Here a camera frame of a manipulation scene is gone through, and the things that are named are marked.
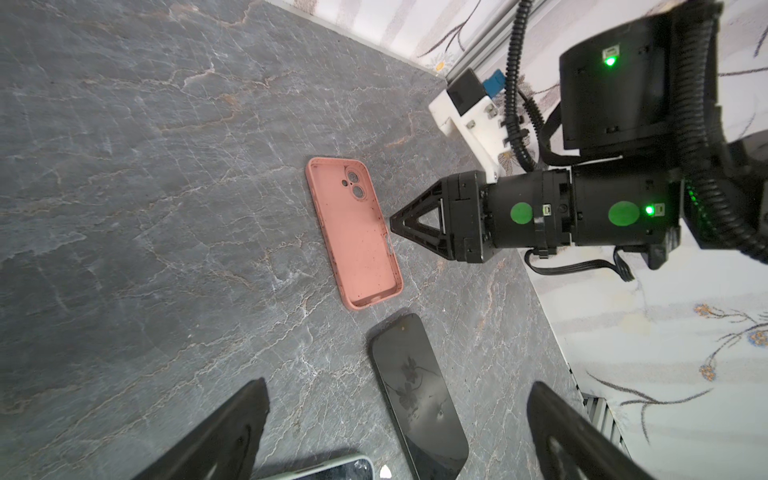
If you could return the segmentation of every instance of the white bracket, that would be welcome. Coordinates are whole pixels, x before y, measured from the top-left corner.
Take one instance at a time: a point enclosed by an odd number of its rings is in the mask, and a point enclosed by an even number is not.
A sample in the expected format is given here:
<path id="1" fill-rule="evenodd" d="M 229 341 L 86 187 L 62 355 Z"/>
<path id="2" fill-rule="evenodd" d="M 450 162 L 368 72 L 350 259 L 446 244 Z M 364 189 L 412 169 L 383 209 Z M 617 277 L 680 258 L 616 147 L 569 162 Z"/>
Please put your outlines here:
<path id="1" fill-rule="evenodd" d="M 502 125 L 504 116 L 488 95 L 465 114 L 459 115 L 448 92 L 442 91 L 429 104 L 429 112 L 446 136 L 458 130 L 485 171 L 487 183 L 495 184 L 504 175 L 498 156 L 510 150 L 508 145 L 504 145 L 507 130 Z"/>

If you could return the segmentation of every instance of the white wall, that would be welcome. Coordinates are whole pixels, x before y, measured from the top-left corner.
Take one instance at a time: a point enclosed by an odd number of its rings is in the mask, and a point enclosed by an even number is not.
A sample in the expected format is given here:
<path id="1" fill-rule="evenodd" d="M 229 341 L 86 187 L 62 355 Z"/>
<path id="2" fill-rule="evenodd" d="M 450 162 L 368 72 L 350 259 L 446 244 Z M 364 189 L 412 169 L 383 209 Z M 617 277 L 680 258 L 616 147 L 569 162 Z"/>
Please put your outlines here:
<path id="1" fill-rule="evenodd" d="M 445 76 L 496 15 L 514 0 L 270 0 L 298 8 L 337 31 Z"/>
<path id="2" fill-rule="evenodd" d="M 525 82 L 543 91 L 536 98 L 551 110 L 559 101 L 561 53 L 667 3 L 560 0 L 526 37 Z M 726 2 L 720 72 L 768 67 L 768 41 L 756 52 L 767 26 L 768 2 Z M 497 55 L 478 74 L 503 70 L 504 61 L 505 54 Z M 720 77 L 729 140 L 768 128 L 766 87 L 768 71 Z M 541 263 L 609 260 L 611 253 L 609 247 L 570 247 Z M 623 255 L 634 282 L 623 283 L 610 270 L 569 276 L 529 272 L 579 386 L 608 400 L 633 459 L 659 479 L 765 478 L 768 266 L 737 252 L 701 251 L 687 230 L 683 245 L 658 271 L 650 271 L 639 255 Z M 760 324 L 765 325 L 721 338 Z M 631 400 L 650 405 L 621 405 Z"/>

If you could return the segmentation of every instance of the robotic arm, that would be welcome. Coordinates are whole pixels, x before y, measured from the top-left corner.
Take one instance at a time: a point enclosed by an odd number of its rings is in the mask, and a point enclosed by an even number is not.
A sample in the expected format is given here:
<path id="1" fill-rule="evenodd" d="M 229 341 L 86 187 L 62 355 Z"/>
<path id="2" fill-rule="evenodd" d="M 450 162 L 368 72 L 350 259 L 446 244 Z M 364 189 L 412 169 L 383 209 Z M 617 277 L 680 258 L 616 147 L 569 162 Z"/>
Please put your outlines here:
<path id="1" fill-rule="evenodd" d="M 524 97 L 535 137 L 516 111 L 518 65 L 530 0 L 521 0 L 505 78 L 506 118 L 467 71 L 431 104 L 440 129 L 458 131 L 483 170 L 444 177 L 390 219 L 393 233 L 448 260 L 482 263 L 530 247 L 525 262 L 558 275 L 611 268 L 631 281 L 620 250 L 660 268 L 680 242 L 682 216 L 700 247 L 738 249 L 768 263 L 768 131 L 726 144 L 717 106 L 721 4 L 689 0 L 594 36 L 560 57 L 561 103 L 543 122 Z M 549 138 L 562 124 L 562 156 Z M 522 139 L 531 135 L 533 156 Z M 526 174 L 502 177 L 512 150 Z M 439 227 L 420 219 L 439 212 Z M 614 245 L 614 263 L 534 268 L 561 246 Z"/>

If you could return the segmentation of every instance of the black smartphone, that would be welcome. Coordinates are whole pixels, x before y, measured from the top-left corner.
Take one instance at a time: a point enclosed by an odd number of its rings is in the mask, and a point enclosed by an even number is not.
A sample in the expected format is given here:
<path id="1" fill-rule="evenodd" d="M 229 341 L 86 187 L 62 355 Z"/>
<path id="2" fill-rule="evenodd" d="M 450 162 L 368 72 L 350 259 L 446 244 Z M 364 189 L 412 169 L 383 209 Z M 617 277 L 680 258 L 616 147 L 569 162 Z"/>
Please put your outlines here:
<path id="1" fill-rule="evenodd" d="M 373 337 L 369 354 L 413 475 L 454 480 L 469 444 L 422 320 L 399 317 Z"/>

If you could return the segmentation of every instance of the pink phone case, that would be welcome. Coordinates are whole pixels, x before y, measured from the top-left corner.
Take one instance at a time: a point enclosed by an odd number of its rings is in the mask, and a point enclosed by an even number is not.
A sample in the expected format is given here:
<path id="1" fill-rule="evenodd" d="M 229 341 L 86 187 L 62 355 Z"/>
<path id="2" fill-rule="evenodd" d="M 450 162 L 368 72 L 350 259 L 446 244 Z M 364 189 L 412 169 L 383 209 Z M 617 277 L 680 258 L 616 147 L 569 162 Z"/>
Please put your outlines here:
<path id="1" fill-rule="evenodd" d="M 341 300 L 361 310 L 402 292 L 379 200 L 362 162 L 315 157 L 306 166 Z"/>

